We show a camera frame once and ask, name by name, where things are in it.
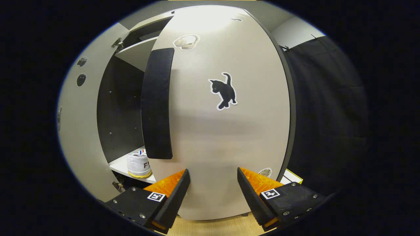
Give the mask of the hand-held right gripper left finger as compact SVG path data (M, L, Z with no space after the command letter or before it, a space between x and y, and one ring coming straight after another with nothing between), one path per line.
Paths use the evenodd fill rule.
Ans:
M142 228L167 234L189 184L189 171L184 169L148 187L132 187L105 202L105 206Z

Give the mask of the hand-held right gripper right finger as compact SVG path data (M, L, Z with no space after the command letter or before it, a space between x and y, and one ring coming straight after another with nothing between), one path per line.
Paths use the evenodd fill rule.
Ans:
M327 197L297 182L282 184L242 167L237 168L237 181L264 231L285 229L327 202Z

